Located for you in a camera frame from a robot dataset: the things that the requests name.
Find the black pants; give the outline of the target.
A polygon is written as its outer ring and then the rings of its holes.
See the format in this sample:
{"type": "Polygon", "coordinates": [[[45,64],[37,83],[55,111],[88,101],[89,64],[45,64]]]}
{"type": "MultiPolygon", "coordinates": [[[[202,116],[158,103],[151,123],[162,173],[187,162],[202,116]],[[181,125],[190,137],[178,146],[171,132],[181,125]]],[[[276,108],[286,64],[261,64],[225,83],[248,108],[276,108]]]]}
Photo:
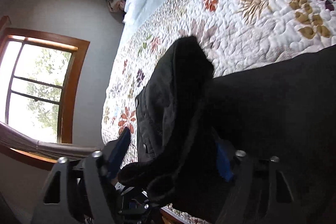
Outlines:
{"type": "Polygon", "coordinates": [[[121,184],[217,223],[228,193],[221,140],[251,157],[277,156],[293,169],[304,223],[335,223],[335,46],[212,79],[180,102],[162,153],[125,166],[121,184]]]}

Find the grey folded curtain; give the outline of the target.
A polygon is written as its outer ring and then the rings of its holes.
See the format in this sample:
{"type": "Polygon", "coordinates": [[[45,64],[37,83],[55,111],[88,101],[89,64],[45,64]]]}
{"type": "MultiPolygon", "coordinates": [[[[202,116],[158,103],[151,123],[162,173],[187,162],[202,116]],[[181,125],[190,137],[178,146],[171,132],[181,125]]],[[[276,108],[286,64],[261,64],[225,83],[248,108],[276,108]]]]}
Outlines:
{"type": "Polygon", "coordinates": [[[82,147],[72,144],[47,143],[35,140],[2,122],[1,145],[50,159],[58,159],[63,156],[71,160],[83,159],[98,150],[97,147],[82,147]]]}

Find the white floral quilt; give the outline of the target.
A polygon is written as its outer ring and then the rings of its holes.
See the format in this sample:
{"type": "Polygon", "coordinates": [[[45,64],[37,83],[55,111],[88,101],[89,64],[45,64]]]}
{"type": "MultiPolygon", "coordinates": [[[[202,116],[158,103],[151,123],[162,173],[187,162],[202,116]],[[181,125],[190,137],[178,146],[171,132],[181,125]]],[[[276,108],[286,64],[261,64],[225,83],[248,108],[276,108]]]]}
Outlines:
{"type": "MultiPolygon", "coordinates": [[[[110,141],[130,129],[120,171],[162,153],[187,93],[196,95],[218,77],[335,46],[334,5],[335,0],[166,0],[135,32],[124,27],[101,132],[110,141]]],[[[162,206],[144,189],[121,185],[131,197],[144,193],[147,206],[162,206]]],[[[212,223],[163,206],[189,222],[212,223]]]]}

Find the clothes pile beside bed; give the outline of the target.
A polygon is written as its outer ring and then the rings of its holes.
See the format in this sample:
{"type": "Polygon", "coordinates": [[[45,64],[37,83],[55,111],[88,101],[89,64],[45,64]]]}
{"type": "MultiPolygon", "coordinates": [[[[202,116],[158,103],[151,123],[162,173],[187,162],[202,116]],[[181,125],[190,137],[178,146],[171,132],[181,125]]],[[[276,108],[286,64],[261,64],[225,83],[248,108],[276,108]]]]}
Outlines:
{"type": "Polygon", "coordinates": [[[108,10],[112,17],[118,22],[123,23],[126,15],[126,0],[107,0],[108,10]]]}

